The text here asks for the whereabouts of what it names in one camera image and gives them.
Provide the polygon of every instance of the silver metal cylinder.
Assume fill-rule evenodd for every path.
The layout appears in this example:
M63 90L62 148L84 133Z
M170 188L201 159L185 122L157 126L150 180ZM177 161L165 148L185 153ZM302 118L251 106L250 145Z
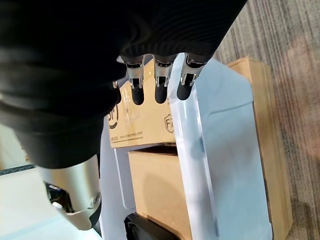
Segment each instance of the silver metal cylinder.
M37 169L46 185L48 198L58 212L79 230L92 228L101 211L97 155L67 168L37 166Z

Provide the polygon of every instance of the gray carpet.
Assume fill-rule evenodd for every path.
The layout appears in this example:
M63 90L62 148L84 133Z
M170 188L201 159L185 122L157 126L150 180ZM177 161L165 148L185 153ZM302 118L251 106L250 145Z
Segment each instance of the gray carpet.
M214 57L271 66L286 153L293 227L320 240L320 0L248 0Z

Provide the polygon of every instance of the white plastic bin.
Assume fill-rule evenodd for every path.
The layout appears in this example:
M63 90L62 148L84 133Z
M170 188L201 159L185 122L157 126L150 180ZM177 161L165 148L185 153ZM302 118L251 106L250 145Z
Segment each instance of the white plastic bin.
M272 240L250 83L211 59L177 98L184 54L168 86L194 240Z

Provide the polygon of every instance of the robotic hand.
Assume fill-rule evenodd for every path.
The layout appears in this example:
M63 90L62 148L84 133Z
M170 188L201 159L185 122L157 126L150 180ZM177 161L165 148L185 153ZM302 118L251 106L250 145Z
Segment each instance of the robotic hand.
M187 99L245 2L0 1L0 122L14 129L50 202L78 229L99 219L100 138L121 100L117 79L127 72L142 104L144 55L153 54L161 104L175 57L186 53L177 96Z

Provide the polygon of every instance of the printed logo on box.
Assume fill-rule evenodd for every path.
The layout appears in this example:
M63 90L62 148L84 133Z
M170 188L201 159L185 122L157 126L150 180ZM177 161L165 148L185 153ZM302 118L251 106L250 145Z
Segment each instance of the printed logo on box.
M172 116L171 114L169 114L168 116L166 116L164 118L164 126L165 129L169 132L169 133L173 133L174 132L174 123L172 122Z
M118 125L119 112L118 105L115 105L111 112L108 113L109 128L114 129Z

